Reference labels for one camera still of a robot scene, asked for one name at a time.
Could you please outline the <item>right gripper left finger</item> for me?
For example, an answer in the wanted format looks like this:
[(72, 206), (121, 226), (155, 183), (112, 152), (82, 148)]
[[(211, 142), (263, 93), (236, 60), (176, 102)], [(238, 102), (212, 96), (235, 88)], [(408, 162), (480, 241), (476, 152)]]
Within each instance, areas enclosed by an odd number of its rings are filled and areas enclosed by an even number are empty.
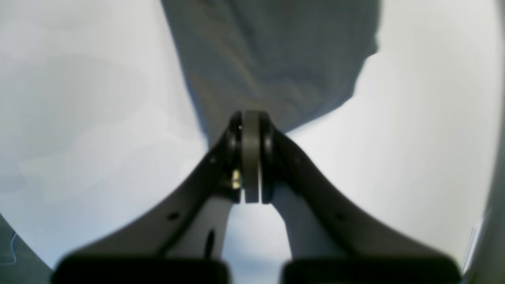
[(221, 259), (234, 204), (260, 202), (260, 112), (232, 116), (219, 142), (167, 198), (66, 256), (53, 284), (231, 284)]

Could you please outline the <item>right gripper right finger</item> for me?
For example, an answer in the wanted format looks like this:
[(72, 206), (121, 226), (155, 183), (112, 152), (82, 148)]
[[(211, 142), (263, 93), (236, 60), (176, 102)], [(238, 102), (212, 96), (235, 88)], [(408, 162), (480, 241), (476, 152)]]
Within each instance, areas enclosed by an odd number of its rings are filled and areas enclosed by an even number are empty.
[(262, 202), (282, 217), (292, 260), (283, 284), (459, 284), (446, 254), (391, 228), (339, 192), (304, 151), (258, 116)]

